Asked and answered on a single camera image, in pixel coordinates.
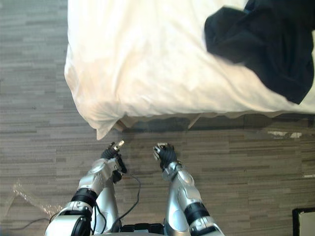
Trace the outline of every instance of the black cloth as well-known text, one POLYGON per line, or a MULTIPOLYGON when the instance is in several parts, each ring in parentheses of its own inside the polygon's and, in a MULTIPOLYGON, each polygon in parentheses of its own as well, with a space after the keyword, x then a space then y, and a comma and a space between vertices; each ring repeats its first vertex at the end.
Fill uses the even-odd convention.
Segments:
POLYGON ((299 104, 313 84, 314 29, 315 0, 249 0, 244 11, 223 7, 207 18, 207 51, 299 104))

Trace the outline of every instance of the bed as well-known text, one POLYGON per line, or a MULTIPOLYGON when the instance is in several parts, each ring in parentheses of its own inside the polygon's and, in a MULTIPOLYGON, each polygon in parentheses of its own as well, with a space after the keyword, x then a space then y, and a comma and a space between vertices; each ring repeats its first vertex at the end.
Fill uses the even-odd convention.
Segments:
POLYGON ((315 114, 314 83, 295 104, 246 67, 207 53, 206 18, 223 5, 243 9, 246 2, 69 0, 64 75, 97 139, 114 125, 156 117, 188 116, 191 126, 216 115, 315 114))

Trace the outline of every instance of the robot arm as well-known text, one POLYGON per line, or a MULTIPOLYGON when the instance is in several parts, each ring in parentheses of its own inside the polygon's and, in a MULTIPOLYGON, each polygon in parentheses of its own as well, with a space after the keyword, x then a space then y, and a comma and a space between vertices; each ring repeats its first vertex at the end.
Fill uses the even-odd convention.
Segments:
POLYGON ((121 171, 122 166, 117 158, 118 145, 104 152, 105 158, 101 158, 92 164, 92 168, 81 178, 76 193, 62 209, 46 229, 45 236, 89 236, 91 231, 91 216, 93 207, 102 190, 107 185, 112 185, 113 172, 121 171))
POLYGON ((165 219, 169 226, 166 227, 167 234, 185 235, 183 232, 189 231, 192 236, 224 236, 203 205, 193 177, 177 160, 174 148, 167 143, 157 144, 154 147, 154 155, 156 160, 161 160, 163 179, 170 181, 168 212, 165 219))

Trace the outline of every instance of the black cable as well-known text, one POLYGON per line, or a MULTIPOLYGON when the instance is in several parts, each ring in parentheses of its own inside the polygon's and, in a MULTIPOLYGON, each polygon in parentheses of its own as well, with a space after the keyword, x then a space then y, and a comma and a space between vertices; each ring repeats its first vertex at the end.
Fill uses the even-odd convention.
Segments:
POLYGON ((37 222, 37 221, 42 221, 42 220, 47 220, 49 221, 49 219, 47 218, 39 218, 39 219, 36 219, 36 220, 33 220, 31 222, 29 222, 27 225, 21 227, 21 228, 13 228, 13 229, 8 229, 8 230, 23 230, 23 229, 26 229, 28 226, 30 226, 31 224, 37 222))
POLYGON ((58 213, 59 213, 59 212, 53 214, 53 215, 50 217, 50 219, 49 219, 49 224, 51 223, 51 221, 53 220, 53 218, 54 218, 58 213))
POLYGON ((102 234, 102 233, 104 233, 104 231, 105 231, 105 228, 106 228, 106 225, 107 225, 107 220, 106 220, 105 216, 103 215, 103 213, 100 212, 97 202, 96 202, 96 207, 97 207, 97 210, 98 210, 99 214, 100 214, 100 215, 103 217, 103 219, 104 219, 104 226, 103 226, 103 230, 102 230, 102 232, 101 232, 101 234, 102 234))
POLYGON ((117 223, 118 221, 120 221, 122 218, 124 218, 129 212, 131 212, 131 211, 134 209, 134 207, 138 204, 138 202, 139 202, 139 195, 140 195, 140 189, 141 189, 141 182, 140 182, 140 180, 139 180, 137 177, 132 176, 132 175, 129 175, 129 174, 125 174, 125 173, 122 173, 122 172, 120 172, 120 174, 121 174, 121 175, 124 175, 124 176, 129 176, 129 177, 134 178, 136 181, 138 181, 138 183, 139 183, 139 188, 138 188, 138 193, 137 193, 137 201, 132 205, 132 207, 131 207, 128 211, 125 212, 125 214, 123 214, 122 216, 118 217, 118 218, 114 221, 114 223, 113 223, 113 225, 112 225, 112 228, 111 228, 111 230, 110 230, 111 233, 113 232, 116 223, 117 223))

